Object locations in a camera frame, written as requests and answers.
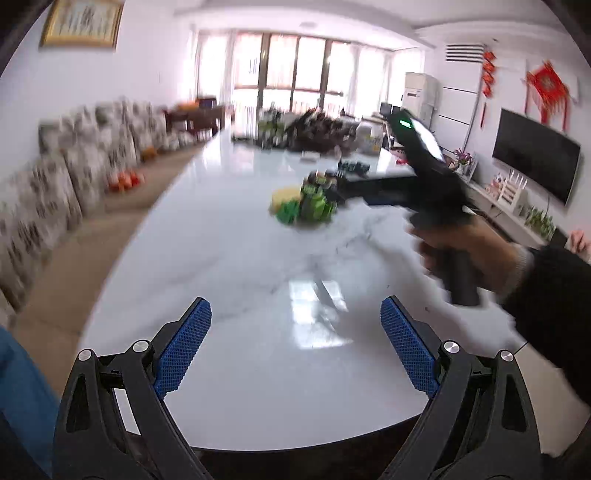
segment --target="textured rubber pad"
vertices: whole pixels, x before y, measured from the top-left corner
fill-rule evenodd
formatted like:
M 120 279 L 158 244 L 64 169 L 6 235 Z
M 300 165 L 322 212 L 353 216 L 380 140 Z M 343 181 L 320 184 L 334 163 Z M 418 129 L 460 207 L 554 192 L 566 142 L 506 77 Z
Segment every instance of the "textured rubber pad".
M 201 300 L 160 356 L 154 382 L 160 400 L 178 389 L 211 324 L 212 308 L 207 300 Z
M 392 299 L 382 302 L 380 317 L 382 327 L 414 388 L 433 398 L 439 389 L 439 383 L 434 377 L 435 359 Z

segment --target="picture frame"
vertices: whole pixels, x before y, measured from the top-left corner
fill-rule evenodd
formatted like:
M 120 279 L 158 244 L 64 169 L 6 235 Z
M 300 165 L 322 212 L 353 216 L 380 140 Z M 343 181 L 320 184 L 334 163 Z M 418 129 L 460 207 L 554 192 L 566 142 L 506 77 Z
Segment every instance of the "picture frame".
M 115 49 L 123 6 L 123 1 L 117 0 L 56 0 L 40 47 Z

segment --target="tv stand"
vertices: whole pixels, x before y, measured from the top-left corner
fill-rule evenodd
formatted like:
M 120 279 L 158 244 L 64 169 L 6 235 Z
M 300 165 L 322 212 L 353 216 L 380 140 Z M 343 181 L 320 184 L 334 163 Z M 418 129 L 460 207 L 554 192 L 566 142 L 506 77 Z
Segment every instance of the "tv stand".
M 524 247 L 539 248 L 548 242 L 525 226 L 522 217 L 513 215 L 502 204 L 490 197 L 477 183 L 466 184 L 467 195 L 483 216 L 501 236 Z

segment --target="potted plant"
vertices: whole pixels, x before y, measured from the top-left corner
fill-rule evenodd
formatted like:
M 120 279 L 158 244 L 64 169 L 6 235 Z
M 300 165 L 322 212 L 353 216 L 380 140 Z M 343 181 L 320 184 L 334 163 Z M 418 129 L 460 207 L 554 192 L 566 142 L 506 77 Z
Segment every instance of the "potted plant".
M 552 217 L 548 216 L 547 210 L 544 213 L 536 207 L 530 208 L 525 219 L 525 226 L 529 227 L 545 240 L 549 240 L 554 234 L 554 223 L 552 222 Z
M 465 175 L 469 171 L 469 167 L 474 161 L 471 153 L 462 151 L 459 148 L 452 152 L 456 156 L 456 168 L 455 172 L 460 175 Z

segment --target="metal screw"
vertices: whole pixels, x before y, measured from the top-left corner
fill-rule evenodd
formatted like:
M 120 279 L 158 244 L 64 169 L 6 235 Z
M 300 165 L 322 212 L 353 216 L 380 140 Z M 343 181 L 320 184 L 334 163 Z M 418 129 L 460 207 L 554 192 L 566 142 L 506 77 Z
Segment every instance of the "metal screw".
M 78 360 L 81 362 L 86 362 L 92 356 L 92 352 L 90 350 L 82 350 L 78 354 Z
M 458 353 L 460 346 L 456 342 L 445 342 L 443 348 L 450 353 Z
M 146 342 L 145 340 L 140 340 L 139 342 L 134 343 L 134 352 L 145 352 L 149 346 L 150 344 L 148 342 Z
M 511 352 L 508 352 L 507 350 L 503 350 L 501 352 L 501 358 L 505 362 L 512 362 L 513 361 L 513 354 Z

